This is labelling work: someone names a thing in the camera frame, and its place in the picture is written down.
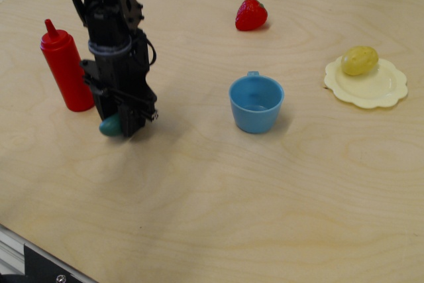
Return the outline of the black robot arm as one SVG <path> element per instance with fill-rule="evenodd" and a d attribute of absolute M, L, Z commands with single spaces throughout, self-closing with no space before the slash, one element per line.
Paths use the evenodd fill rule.
<path fill-rule="evenodd" d="M 131 137 L 157 117 L 157 97 L 146 82 L 156 51 L 138 25 L 137 0 L 72 0 L 89 34 L 94 60 L 80 62 L 103 123 L 116 118 Z"/>

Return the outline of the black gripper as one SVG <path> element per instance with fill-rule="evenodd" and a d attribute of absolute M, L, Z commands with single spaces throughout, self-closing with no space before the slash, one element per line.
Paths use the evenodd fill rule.
<path fill-rule="evenodd" d="M 146 120 L 157 118 L 157 97 L 146 82 L 156 52 L 138 29 L 114 46 L 88 42 L 95 60 L 82 60 L 84 82 L 89 86 L 102 121 L 117 114 L 124 137 L 133 136 Z"/>

